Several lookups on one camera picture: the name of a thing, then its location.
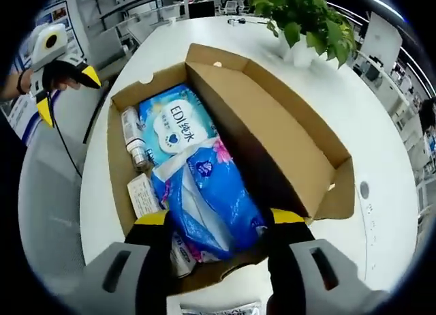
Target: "white bottle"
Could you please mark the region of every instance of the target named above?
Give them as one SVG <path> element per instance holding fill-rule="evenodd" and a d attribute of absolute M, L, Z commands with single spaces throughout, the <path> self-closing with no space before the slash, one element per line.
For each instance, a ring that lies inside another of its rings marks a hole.
<path fill-rule="evenodd" d="M 127 107 L 121 115 L 123 123 L 124 141 L 127 151 L 131 154 L 136 168 L 149 164 L 146 155 L 145 142 L 142 139 L 142 126 L 138 112 L 133 107 Z"/>

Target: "cardboard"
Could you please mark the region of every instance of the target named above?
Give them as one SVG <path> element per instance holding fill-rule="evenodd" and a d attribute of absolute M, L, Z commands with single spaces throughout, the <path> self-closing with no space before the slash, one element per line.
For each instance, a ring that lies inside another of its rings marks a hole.
<path fill-rule="evenodd" d="M 213 118 L 258 207 L 292 210 L 315 220 L 353 214 L 352 158 L 324 120 L 252 60 L 192 44 L 184 63 L 155 73 L 148 84 L 135 82 L 112 97 L 110 180 L 125 234 L 135 221 L 127 184 L 137 174 L 125 148 L 121 113 L 183 82 L 198 94 Z M 258 263 L 262 257 L 253 250 L 231 262 L 204 265 L 182 279 L 190 283 L 181 283 L 180 291 L 218 282 L 224 273 L 241 264 Z"/>

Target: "wet wipes package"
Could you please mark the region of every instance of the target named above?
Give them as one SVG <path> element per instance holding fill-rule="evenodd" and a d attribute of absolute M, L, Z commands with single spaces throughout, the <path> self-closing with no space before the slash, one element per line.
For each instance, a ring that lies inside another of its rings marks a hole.
<path fill-rule="evenodd" d="M 264 220 L 219 137 L 155 167 L 151 181 L 198 262 L 229 259 L 263 231 Z"/>
<path fill-rule="evenodd" d="M 155 165 L 217 135 L 212 119 L 187 85 L 178 85 L 141 102 L 139 116 L 146 152 Z"/>

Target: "ceiling light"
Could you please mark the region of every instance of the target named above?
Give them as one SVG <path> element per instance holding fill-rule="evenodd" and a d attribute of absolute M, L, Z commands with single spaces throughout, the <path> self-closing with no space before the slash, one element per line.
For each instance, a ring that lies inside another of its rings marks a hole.
<path fill-rule="evenodd" d="M 362 26 L 363 24 L 361 22 L 358 22 L 357 20 L 355 20 L 354 18 L 352 18 L 351 16 L 348 16 L 346 14 L 342 14 L 342 16 L 345 16 L 346 18 L 348 18 L 350 21 L 355 22 L 357 25 Z"/>
<path fill-rule="evenodd" d="M 411 69 L 411 71 L 415 74 L 416 78 L 421 82 L 422 87 L 425 89 L 425 91 L 428 93 L 429 97 L 431 98 L 431 94 L 430 91 L 427 89 L 427 87 L 425 86 L 425 84 L 422 82 L 421 78 L 419 77 L 419 75 L 415 72 L 414 68 L 407 63 L 407 66 L 409 66 L 409 68 Z"/>
<path fill-rule="evenodd" d="M 433 85 L 431 84 L 429 78 L 427 78 L 427 75 L 425 75 L 425 73 L 422 70 L 422 68 L 418 65 L 418 63 L 415 62 L 415 59 L 411 58 L 410 54 L 403 47 L 400 47 L 400 48 L 411 59 L 411 61 L 413 61 L 415 66 L 420 70 L 420 72 L 422 73 L 423 77 L 425 77 L 426 81 L 429 83 L 431 91 L 434 93 L 434 95 L 436 95 L 436 91 L 434 90 Z"/>
<path fill-rule="evenodd" d="M 383 1 L 381 0 L 372 0 L 376 3 L 378 3 L 379 5 L 385 7 L 387 10 L 390 10 L 392 13 L 394 13 L 395 15 L 397 15 L 399 18 L 401 18 L 402 20 L 405 21 L 405 19 L 400 15 L 400 13 L 398 13 L 395 9 L 393 9 L 392 7 L 390 7 L 389 5 L 385 4 Z"/>
<path fill-rule="evenodd" d="M 349 12 L 351 15 L 354 15 L 354 16 L 356 16 L 356 17 L 359 17 L 361 20 L 364 20 L 365 22 L 369 23 L 369 20 L 367 20 L 367 19 L 361 17 L 361 15 L 357 15 L 356 13 L 353 13 L 351 10 L 348 10 L 347 8 L 344 8 L 344 7 L 341 7 L 341 6 L 335 5 L 335 4 L 333 4 L 333 3 L 329 3 L 328 1 L 327 1 L 327 4 L 328 4 L 328 5 L 331 5 L 331 6 L 335 6 L 335 7 L 339 8 L 340 10 L 345 10 L 346 12 Z"/>

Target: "black cable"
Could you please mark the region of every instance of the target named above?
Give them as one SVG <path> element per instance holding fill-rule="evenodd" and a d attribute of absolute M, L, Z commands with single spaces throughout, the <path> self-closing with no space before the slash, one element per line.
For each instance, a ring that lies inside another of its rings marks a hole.
<path fill-rule="evenodd" d="M 49 111 L 50 111 L 50 115 L 51 115 L 51 117 L 52 117 L 53 125 L 56 127 L 56 130 L 57 130 L 57 132 L 59 133 L 59 137 L 60 137 L 61 140 L 62 140 L 63 146 L 65 147 L 65 150 L 67 151 L 67 154 L 68 154 L 69 160 L 70 160 L 71 163 L 73 164 L 74 169 L 75 169 L 76 172 L 77 172 L 77 175 L 78 175 L 80 178 L 82 178 L 82 174 L 80 173 L 80 171 L 79 171 L 79 169 L 78 169 L 76 163 L 73 161 L 73 157 L 71 156 L 71 153 L 69 153 L 69 150 L 68 150 L 67 144 L 65 143 L 65 140 L 63 139 L 63 136 L 62 136 L 62 133 L 61 133 L 61 131 L 60 131 L 60 129 L 59 129 L 59 126 L 57 125 L 57 122 L 56 122 L 56 119 L 55 119 L 55 110 L 54 110 L 54 107 L 53 107 L 53 104 L 52 104 L 52 98 L 51 98 L 50 95 L 49 95 L 47 98 L 48 98 L 48 109 L 49 109 Z"/>

